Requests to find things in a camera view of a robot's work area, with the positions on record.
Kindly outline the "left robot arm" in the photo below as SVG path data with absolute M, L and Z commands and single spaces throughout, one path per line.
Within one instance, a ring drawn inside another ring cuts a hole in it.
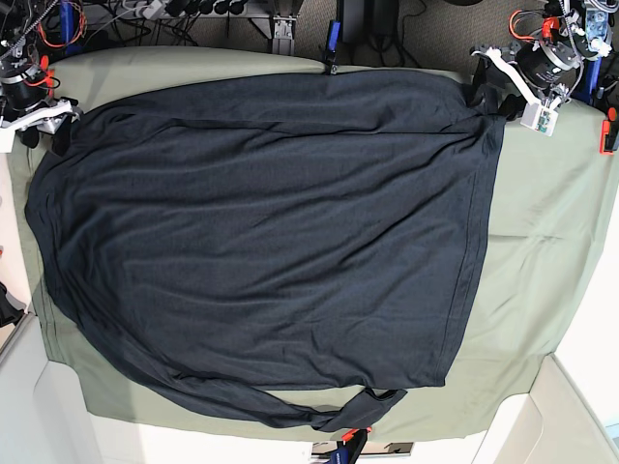
M 577 100 L 594 105 L 617 85 L 602 76 L 612 46 L 616 1 L 545 1 L 533 10 L 516 9 L 507 27 L 512 41 L 481 44 L 468 104 L 478 105 L 491 87 L 502 94 L 499 113 L 549 135 L 561 106 Z

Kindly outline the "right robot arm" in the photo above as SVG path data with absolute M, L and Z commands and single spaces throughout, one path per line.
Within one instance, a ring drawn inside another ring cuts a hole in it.
M 81 1 L 1 3 L 1 153 L 18 140 L 29 148 L 82 114 L 75 99 L 57 97 L 61 81 L 48 53 L 70 51 L 86 32 Z

